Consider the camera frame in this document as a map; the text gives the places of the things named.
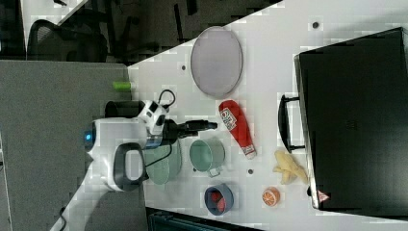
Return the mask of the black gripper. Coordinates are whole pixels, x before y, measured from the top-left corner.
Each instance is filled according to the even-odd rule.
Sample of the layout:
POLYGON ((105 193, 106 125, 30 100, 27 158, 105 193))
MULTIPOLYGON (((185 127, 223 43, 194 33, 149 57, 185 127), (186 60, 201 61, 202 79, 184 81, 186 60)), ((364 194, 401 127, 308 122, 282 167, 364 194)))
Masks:
MULTIPOLYGON (((188 120, 188 129, 217 129, 217 123, 204 119, 188 120)), ((203 131, 187 131, 184 124, 176 124, 174 120, 167 119, 163 129, 163 142, 176 142, 178 139, 198 137, 203 131)))

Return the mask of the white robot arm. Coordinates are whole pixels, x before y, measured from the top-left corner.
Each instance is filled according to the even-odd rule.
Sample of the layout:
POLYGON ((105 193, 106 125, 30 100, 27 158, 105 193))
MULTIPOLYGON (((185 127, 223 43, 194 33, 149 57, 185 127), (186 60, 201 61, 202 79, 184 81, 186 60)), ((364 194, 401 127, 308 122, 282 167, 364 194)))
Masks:
POLYGON ((217 129, 208 120, 178 124, 169 106, 152 100, 109 102, 105 116, 91 124, 86 152, 91 162, 76 193, 50 231, 84 231, 99 200, 108 192, 131 192, 146 179, 143 151, 217 129))

